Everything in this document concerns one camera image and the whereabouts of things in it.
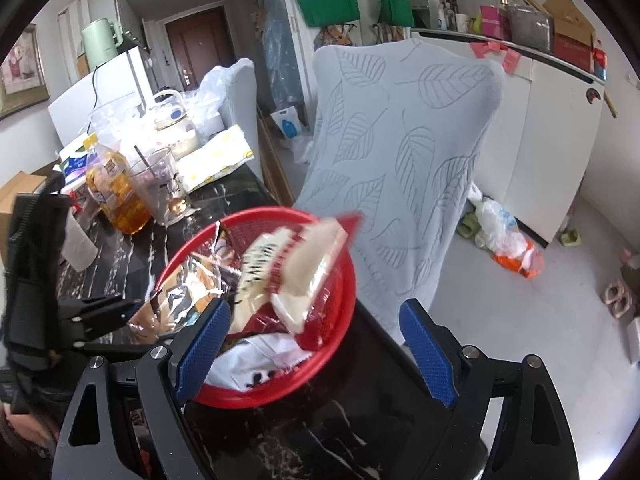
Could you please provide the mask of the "person left hand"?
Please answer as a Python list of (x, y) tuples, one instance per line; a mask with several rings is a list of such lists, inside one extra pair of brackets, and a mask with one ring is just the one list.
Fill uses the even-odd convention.
[(2, 404), (2, 412), (10, 427), (22, 439), (40, 448), (50, 448), (55, 444), (54, 432), (41, 417), (32, 413), (13, 414), (7, 403)]

